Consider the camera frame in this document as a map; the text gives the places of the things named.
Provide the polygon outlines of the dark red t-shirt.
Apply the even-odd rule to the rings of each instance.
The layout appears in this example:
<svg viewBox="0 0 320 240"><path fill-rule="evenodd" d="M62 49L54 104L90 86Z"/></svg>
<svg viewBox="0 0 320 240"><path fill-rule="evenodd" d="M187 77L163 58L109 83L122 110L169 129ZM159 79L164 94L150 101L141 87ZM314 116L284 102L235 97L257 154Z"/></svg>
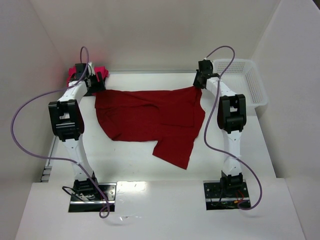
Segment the dark red t-shirt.
<svg viewBox="0 0 320 240"><path fill-rule="evenodd" d="M104 90L96 94L97 121L113 141L156 141L153 155L187 169L205 111L202 90Z"/></svg>

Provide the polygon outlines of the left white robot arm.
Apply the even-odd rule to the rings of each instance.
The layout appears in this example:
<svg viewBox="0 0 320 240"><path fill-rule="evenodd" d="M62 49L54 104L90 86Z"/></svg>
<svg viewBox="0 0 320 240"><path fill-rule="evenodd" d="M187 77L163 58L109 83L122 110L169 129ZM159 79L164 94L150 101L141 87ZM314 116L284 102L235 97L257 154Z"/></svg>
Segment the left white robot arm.
<svg viewBox="0 0 320 240"><path fill-rule="evenodd" d="M53 134L65 146L71 158L74 183L71 195L80 201L93 200L99 195L98 181L91 168L83 144L85 123L79 103L85 96L93 96L106 89L109 71L91 62L77 63L68 71L67 88L63 95L48 104Z"/></svg>

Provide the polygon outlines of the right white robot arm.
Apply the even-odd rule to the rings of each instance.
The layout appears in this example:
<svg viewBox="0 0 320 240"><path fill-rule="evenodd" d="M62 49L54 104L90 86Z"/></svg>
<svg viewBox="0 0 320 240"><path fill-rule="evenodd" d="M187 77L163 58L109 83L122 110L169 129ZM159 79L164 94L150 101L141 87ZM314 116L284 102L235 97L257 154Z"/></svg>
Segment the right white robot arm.
<svg viewBox="0 0 320 240"><path fill-rule="evenodd" d="M198 62L193 85L206 89L215 95L214 106L217 108L217 125L221 129L226 155L220 178L220 197L228 198L233 191L243 185L243 173L238 158L241 155L240 141L247 123L246 97L232 91L214 72L213 63L208 59Z"/></svg>

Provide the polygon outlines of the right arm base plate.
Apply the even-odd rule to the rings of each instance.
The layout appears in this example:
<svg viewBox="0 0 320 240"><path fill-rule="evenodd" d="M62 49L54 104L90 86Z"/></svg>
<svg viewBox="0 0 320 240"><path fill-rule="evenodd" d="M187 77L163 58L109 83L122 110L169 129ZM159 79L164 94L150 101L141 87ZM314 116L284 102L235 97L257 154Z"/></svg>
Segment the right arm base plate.
<svg viewBox="0 0 320 240"><path fill-rule="evenodd" d="M204 181L204 196L206 210L235 210L239 209L238 204L242 208L251 207L250 196L247 184L244 181L241 187L236 189L222 190L219 181Z"/></svg>

